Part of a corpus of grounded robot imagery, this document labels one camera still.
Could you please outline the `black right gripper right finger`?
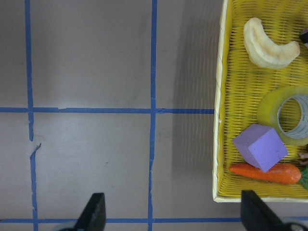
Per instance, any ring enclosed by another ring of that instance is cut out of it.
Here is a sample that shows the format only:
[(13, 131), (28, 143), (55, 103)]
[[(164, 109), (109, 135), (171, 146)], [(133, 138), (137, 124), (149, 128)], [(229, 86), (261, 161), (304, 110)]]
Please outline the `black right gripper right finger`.
[(247, 231), (291, 231), (253, 190), (241, 193), (241, 221)]

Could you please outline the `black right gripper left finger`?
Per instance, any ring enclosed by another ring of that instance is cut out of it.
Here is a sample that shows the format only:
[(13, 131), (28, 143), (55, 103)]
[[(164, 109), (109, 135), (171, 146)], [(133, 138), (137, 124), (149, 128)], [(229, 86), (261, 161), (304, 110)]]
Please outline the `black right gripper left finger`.
[(104, 193), (93, 193), (76, 224), (75, 231), (103, 231), (106, 225)]

